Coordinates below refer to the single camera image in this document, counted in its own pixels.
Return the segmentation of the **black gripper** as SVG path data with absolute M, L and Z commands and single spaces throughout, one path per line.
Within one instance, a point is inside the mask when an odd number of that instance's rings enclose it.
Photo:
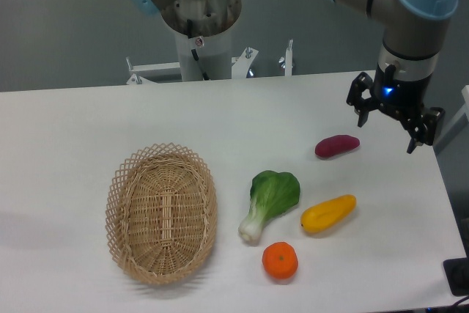
M 358 115 L 358 127 L 362 128 L 370 111 L 379 111 L 401 122 L 410 135 L 407 153 L 416 147 L 432 146 L 440 136 L 446 111 L 441 107 L 426 107 L 424 96 L 432 73 L 411 73 L 414 81 L 405 81 L 406 72 L 391 64 L 377 64 L 374 81 L 365 72 L 352 81 L 346 103 Z

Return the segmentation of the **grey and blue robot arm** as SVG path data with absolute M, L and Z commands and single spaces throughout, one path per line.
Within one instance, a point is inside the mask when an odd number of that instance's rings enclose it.
M 229 32 L 240 17 L 241 0 L 131 0 L 143 13 L 159 14 L 173 31 L 184 81 L 245 77 L 246 56 L 232 60 Z M 423 99 L 458 0 L 330 0 L 385 26 L 373 76 L 359 74 L 347 103 L 364 125 L 378 110 L 402 124 L 408 151 L 432 145 L 444 110 Z

